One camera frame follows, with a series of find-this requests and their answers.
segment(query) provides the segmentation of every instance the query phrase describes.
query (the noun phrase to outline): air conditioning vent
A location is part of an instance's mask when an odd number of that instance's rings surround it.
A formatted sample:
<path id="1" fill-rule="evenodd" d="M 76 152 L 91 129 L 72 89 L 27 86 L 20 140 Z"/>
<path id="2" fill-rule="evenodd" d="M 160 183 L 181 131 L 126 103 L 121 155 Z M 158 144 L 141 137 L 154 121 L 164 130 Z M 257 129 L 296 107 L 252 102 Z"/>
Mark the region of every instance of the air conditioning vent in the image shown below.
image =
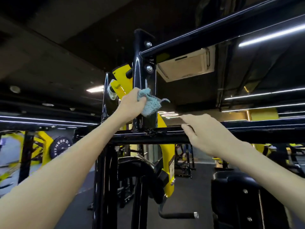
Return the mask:
<path id="1" fill-rule="evenodd" d="M 159 63 L 157 72 L 166 82 L 171 82 L 213 72 L 214 66 L 215 46 L 211 46 Z"/>

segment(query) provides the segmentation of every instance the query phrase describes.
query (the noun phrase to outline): cleaning cloth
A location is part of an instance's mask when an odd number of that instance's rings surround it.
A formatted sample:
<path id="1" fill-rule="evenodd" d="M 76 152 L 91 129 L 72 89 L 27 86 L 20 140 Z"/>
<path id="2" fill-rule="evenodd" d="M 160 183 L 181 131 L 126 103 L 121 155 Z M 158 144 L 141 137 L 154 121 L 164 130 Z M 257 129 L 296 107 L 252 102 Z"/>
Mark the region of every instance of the cleaning cloth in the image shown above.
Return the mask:
<path id="1" fill-rule="evenodd" d="M 138 92 L 138 101 L 140 100 L 141 97 L 145 96 L 146 97 L 146 104 L 145 107 L 143 109 L 143 111 L 141 112 L 141 114 L 144 117 L 147 117 L 153 113 L 155 113 L 156 111 L 158 111 L 161 108 L 161 103 L 163 101 L 167 101 L 170 102 L 168 99 L 159 99 L 158 97 L 152 96 L 150 94 L 150 88 L 145 88 L 142 89 Z"/>

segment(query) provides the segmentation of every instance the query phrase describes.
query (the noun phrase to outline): recessed light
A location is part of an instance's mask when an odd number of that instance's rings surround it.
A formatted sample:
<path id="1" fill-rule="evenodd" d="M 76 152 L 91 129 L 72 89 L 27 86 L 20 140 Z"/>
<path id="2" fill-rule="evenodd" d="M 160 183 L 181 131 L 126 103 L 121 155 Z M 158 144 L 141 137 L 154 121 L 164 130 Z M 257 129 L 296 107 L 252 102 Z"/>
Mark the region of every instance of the recessed light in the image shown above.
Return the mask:
<path id="1" fill-rule="evenodd" d="M 94 88 L 90 88 L 86 90 L 87 92 L 103 92 L 104 91 L 104 85 L 98 86 L 98 87 L 94 87 Z"/>
<path id="2" fill-rule="evenodd" d="M 16 94 L 19 94 L 21 92 L 20 88 L 17 86 L 10 86 L 10 90 Z"/>
<path id="3" fill-rule="evenodd" d="M 48 107 L 53 107 L 54 106 L 54 104 L 48 104 L 48 103 L 42 103 L 42 105 L 48 106 Z"/>

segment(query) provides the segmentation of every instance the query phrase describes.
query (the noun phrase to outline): hand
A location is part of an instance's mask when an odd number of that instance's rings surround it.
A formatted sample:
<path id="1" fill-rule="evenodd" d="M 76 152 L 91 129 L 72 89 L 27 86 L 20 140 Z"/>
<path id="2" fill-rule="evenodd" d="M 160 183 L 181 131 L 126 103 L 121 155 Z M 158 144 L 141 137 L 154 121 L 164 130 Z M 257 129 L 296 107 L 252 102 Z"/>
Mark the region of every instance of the hand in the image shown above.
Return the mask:
<path id="1" fill-rule="evenodd" d="M 191 144 L 210 156 L 233 162 L 232 159 L 238 156 L 238 147 L 245 144 L 208 114 L 183 115 L 181 119 L 194 129 L 181 125 Z"/>
<path id="2" fill-rule="evenodd" d="M 121 99 L 121 103 L 115 111 L 115 114 L 122 121 L 122 124 L 136 118 L 143 111 L 146 104 L 146 97 L 141 97 L 137 101 L 139 90 L 139 88 L 134 88 Z"/>

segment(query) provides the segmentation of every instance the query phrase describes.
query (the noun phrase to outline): black weight plate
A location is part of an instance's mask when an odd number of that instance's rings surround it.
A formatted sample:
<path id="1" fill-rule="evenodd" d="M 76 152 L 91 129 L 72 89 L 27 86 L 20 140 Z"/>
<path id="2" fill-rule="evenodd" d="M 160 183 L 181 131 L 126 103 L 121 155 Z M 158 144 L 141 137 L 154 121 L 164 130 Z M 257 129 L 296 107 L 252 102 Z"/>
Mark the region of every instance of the black weight plate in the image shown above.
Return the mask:
<path id="1" fill-rule="evenodd" d="M 70 146 L 72 146 L 72 141 L 66 136 L 56 138 L 50 145 L 49 154 L 51 159 L 54 159 L 62 154 Z"/>

